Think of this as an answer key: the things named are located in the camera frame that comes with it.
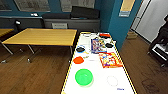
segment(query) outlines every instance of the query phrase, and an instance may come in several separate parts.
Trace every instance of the yellow object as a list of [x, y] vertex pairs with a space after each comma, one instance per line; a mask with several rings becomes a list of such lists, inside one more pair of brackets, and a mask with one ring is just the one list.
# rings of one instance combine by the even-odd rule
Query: yellow object
[[13, 29], [0, 29], [0, 37], [13, 31]]
[[3, 44], [73, 46], [77, 30], [28, 28], [2, 42]]
[[120, 11], [131, 11], [135, 0], [123, 0]]
[[128, 32], [127, 39], [135, 39], [138, 36], [135, 32]]

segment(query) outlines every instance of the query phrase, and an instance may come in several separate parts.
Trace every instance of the box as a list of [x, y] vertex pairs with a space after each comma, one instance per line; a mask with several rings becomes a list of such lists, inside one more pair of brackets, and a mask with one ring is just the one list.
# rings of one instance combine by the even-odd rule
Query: box
[[136, 39], [138, 36], [138, 34], [136, 34], [135, 32], [128, 32], [127, 33], [127, 39]]

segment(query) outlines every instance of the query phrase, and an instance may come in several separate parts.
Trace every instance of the tabletop display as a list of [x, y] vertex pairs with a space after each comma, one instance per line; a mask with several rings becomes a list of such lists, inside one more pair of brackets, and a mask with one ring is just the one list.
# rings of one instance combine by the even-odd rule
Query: tabletop display
[[126, 73], [110, 34], [81, 33], [61, 93], [134, 94]]

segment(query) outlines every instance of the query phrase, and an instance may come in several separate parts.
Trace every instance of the red object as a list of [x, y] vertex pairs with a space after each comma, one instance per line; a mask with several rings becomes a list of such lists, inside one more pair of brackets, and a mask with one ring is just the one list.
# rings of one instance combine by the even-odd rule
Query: red object
[[75, 64], [81, 64], [81, 63], [84, 62], [84, 59], [83, 59], [81, 56], [78, 56], [78, 57], [76, 57], [75, 59], [73, 59], [73, 62], [74, 62]]
[[110, 34], [100, 33], [99, 36], [111, 37]]

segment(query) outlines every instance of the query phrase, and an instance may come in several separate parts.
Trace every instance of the colored circle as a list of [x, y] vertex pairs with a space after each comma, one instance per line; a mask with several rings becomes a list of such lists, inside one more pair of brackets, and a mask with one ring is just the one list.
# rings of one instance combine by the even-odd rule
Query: colored circle
[[93, 80], [93, 75], [88, 69], [80, 69], [75, 74], [76, 82], [81, 86], [89, 85]]
[[81, 64], [81, 63], [84, 62], [84, 59], [83, 59], [81, 56], [78, 56], [78, 57], [76, 57], [75, 59], [73, 59], [73, 62], [74, 62], [75, 64]]

